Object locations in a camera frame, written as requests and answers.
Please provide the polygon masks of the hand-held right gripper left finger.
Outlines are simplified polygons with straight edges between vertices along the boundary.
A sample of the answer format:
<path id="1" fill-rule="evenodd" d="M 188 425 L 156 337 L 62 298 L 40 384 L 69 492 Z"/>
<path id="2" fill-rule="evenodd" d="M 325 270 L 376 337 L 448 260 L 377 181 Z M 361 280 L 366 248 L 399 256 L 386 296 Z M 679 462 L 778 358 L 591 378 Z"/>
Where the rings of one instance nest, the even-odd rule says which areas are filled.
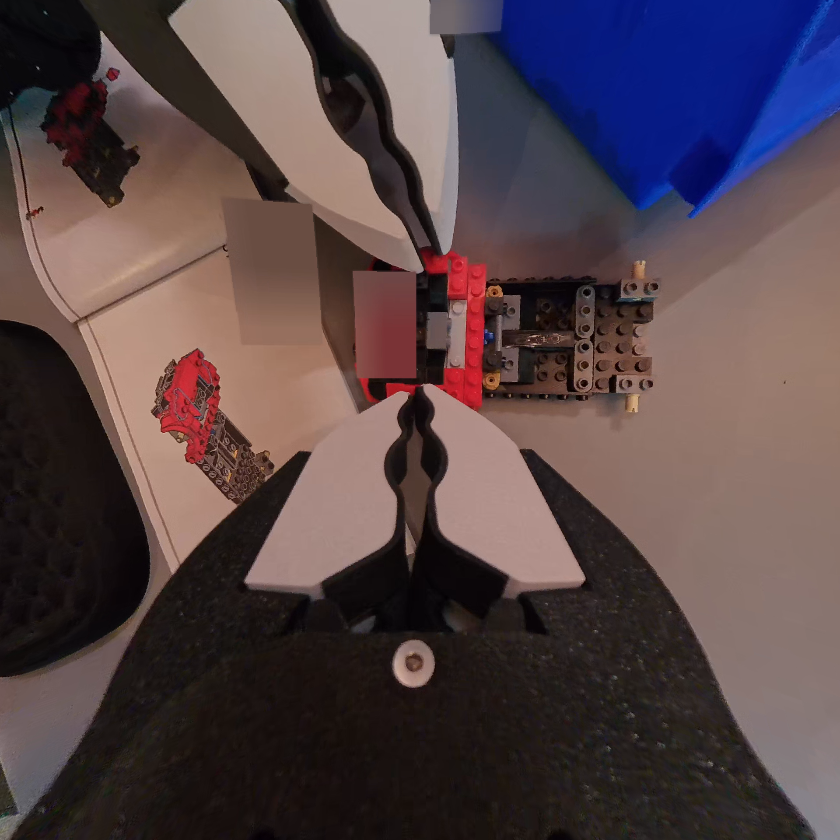
<path id="1" fill-rule="evenodd" d="M 246 575 L 250 590 L 380 607 L 408 583 L 400 485 L 413 398 L 344 421 L 310 453 Z"/>

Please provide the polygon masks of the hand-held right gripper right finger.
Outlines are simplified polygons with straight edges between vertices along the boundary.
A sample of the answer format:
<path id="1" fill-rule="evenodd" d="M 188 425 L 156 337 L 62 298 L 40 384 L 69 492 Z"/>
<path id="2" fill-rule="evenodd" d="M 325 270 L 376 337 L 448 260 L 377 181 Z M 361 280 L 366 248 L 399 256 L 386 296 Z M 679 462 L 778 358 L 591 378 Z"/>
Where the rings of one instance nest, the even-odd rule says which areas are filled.
<path id="1" fill-rule="evenodd" d="M 436 386 L 414 396 L 430 479 L 414 574 L 460 605 L 577 589 L 585 574 L 524 455 Z"/>

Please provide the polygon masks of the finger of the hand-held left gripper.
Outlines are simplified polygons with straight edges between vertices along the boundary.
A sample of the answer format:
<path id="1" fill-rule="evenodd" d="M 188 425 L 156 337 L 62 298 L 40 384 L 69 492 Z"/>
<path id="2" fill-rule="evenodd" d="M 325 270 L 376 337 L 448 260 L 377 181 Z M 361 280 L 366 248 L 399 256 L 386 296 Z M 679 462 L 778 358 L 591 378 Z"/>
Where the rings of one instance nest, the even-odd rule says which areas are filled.
<path id="1" fill-rule="evenodd" d="M 459 187 L 454 37 L 434 34 L 426 1 L 319 4 L 325 105 L 357 153 L 374 204 L 396 223 L 346 234 L 368 253 L 449 251 Z"/>
<path id="2" fill-rule="evenodd" d="M 290 196 L 356 244 L 347 234 L 364 233 L 363 221 L 383 223 L 386 233 L 396 223 L 375 205 L 362 158 L 341 140 L 327 112 L 319 4 L 182 2 L 171 27 L 287 178 Z M 369 254 L 418 272 L 425 250 Z"/>

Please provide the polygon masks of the blue plastic bin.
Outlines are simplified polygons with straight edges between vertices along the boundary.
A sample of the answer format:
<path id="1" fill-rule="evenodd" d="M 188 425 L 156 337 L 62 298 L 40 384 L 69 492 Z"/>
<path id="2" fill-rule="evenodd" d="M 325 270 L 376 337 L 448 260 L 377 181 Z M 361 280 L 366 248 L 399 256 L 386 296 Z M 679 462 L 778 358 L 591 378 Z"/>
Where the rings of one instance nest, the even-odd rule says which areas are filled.
<path id="1" fill-rule="evenodd" d="M 638 209 L 696 216 L 838 112 L 838 1 L 513 1 L 490 41 Z"/>

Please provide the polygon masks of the red and black lego car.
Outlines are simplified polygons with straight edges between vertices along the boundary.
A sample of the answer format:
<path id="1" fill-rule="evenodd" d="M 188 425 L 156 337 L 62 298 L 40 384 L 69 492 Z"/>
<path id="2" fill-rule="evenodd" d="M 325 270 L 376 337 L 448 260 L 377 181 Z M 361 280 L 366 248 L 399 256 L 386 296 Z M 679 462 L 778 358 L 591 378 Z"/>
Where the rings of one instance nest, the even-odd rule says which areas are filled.
<path id="1" fill-rule="evenodd" d="M 618 394 L 634 413 L 639 396 L 654 386 L 644 334 L 660 280 L 648 276 L 645 260 L 611 282 L 499 280 L 454 251 L 426 249 L 423 264 L 416 279 L 416 372 L 357 374 L 370 403 L 430 384 L 475 410 L 493 397 L 582 402 Z"/>

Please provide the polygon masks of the lego instruction booklet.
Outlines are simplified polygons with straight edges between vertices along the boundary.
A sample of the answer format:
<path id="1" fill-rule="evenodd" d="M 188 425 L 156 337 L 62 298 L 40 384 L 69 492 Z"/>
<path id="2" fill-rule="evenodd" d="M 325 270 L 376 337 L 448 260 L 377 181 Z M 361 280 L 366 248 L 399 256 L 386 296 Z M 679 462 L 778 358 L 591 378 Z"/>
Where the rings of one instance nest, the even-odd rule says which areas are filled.
<path id="1" fill-rule="evenodd" d="M 241 338 L 223 199 L 257 198 L 245 164 L 166 102 L 107 37 L 95 78 L 108 85 L 107 124 L 140 153 L 114 208 L 47 143 L 39 127 L 47 91 L 22 94 L 2 125 L 28 257 L 87 347 L 152 543 L 174 571 L 235 504 L 152 415 L 168 363 L 204 352 L 220 376 L 221 410 L 276 467 L 358 408 L 326 339 Z"/>

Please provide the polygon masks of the black quilted pad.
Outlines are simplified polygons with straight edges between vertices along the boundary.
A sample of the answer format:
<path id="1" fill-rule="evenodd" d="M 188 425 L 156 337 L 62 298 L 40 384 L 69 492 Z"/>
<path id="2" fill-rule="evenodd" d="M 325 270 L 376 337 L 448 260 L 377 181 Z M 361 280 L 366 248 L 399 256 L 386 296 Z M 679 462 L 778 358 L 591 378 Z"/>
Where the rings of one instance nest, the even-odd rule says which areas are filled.
<path id="1" fill-rule="evenodd" d="M 134 614 L 151 552 L 77 367 L 48 334 L 1 326 L 1 676 L 96 643 Z"/>

